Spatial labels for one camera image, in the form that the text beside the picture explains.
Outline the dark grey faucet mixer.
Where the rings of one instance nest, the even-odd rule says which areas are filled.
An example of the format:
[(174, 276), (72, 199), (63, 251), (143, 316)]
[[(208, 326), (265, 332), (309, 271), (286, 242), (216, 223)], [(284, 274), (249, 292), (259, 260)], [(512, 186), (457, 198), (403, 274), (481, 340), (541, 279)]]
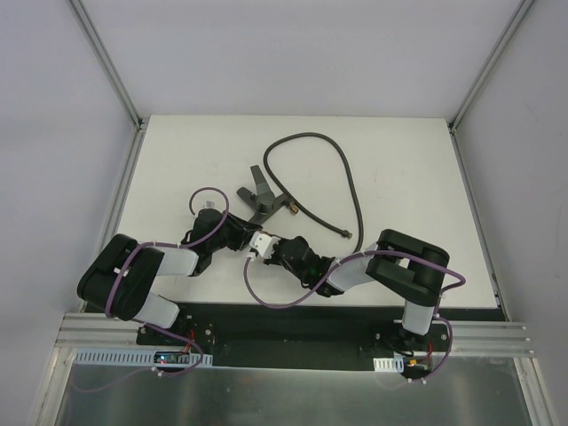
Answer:
[(299, 209), (290, 196), (284, 193), (279, 196), (274, 194), (258, 165), (251, 166), (250, 172), (256, 191), (252, 192), (246, 187), (240, 187), (236, 191), (237, 196), (254, 211), (250, 223), (262, 225), (282, 208), (289, 209), (293, 215), (298, 213)]

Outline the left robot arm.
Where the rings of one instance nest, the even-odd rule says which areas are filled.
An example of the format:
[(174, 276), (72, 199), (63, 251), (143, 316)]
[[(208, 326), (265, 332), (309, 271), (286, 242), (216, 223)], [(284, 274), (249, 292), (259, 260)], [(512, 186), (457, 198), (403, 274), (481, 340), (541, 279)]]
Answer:
[(155, 325), (166, 344), (180, 344), (188, 326), (178, 317), (176, 303), (151, 291), (154, 280), (196, 277), (210, 266), (215, 252), (240, 251), (261, 229), (231, 213), (201, 209), (178, 245), (151, 243), (141, 248), (130, 236), (116, 234), (79, 280), (77, 295), (111, 317)]

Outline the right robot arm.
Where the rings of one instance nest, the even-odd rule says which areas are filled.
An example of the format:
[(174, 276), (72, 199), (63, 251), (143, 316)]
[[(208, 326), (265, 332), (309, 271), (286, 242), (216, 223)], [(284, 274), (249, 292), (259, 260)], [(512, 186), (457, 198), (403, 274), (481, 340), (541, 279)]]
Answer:
[(249, 246), (264, 264), (283, 267), (321, 296), (339, 296), (372, 281), (384, 285), (405, 299), (400, 342), (416, 351), (430, 341), (430, 324), (450, 260), (444, 249), (391, 229), (369, 246), (371, 256), (351, 261), (319, 256), (300, 236), (289, 240), (257, 232)]

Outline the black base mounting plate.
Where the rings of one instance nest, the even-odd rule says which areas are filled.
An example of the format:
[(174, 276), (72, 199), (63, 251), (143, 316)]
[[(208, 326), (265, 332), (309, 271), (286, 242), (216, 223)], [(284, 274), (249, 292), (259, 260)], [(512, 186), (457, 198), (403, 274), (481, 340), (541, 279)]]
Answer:
[(434, 324), (425, 337), (404, 335), (400, 308), (182, 303), (169, 335), (137, 326), (138, 346), (181, 347), (192, 337), (216, 367), (371, 371), (395, 351), (445, 353), (449, 333)]

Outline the front aluminium rail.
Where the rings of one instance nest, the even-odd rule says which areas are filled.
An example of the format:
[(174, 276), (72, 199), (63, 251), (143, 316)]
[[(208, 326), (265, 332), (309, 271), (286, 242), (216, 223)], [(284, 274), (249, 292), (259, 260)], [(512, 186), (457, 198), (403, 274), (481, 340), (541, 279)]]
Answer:
[[(536, 350), (525, 324), (510, 321), (452, 322), (451, 354), (462, 357), (534, 358)], [(136, 344), (138, 324), (109, 319), (102, 313), (64, 315), (56, 348), (142, 350)]]

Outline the left aluminium frame post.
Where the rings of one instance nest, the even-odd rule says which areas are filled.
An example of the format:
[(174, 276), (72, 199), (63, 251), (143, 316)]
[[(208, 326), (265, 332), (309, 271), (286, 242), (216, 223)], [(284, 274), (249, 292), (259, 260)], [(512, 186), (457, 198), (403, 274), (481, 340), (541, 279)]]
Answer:
[(69, 0), (67, 3), (124, 112), (134, 128), (139, 130), (144, 123), (144, 119), (136, 108), (84, 2), (81, 0)]

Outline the aluminium frame post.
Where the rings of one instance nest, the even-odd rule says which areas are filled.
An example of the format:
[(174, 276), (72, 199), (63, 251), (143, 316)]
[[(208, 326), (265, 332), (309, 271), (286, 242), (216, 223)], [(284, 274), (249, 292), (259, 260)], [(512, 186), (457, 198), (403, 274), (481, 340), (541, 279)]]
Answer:
[(518, 30), (522, 27), (532, 8), (536, 4), (537, 2), (535, 0), (522, 0), (518, 2), (505, 27), (496, 39), (492, 49), (489, 51), (489, 54), (483, 62), (482, 67), (477, 72), (464, 99), (458, 106), (451, 120), (448, 122), (448, 129), (451, 134), (454, 134), (462, 124), (466, 115), (473, 107), (475, 100), (480, 95), (485, 85), (488, 83), (492, 72), (499, 65), (502, 56), (511, 45)]
[(134, 128), (139, 130), (144, 123), (144, 119), (136, 108), (84, 2), (81, 0), (69, 0), (67, 3), (124, 112)]

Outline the right aluminium frame post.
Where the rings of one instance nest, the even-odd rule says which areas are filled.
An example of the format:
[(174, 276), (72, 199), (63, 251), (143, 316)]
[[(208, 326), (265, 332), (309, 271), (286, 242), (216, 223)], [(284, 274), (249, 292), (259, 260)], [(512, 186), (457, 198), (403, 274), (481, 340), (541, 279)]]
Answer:
[(485, 85), (488, 83), (492, 72), (499, 65), (502, 56), (511, 45), (518, 30), (522, 27), (532, 8), (536, 4), (537, 2), (535, 0), (522, 0), (518, 2), (505, 27), (496, 39), (492, 49), (489, 51), (489, 54), (483, 62), (482, 67), (477, 72), (464, 99), (458, 106), (451, 120), (448, 122), (448, 129), (451, 134), (454, 134), (462, 124), (466, 115), (473, 107), (475, 100), (480, 95)]

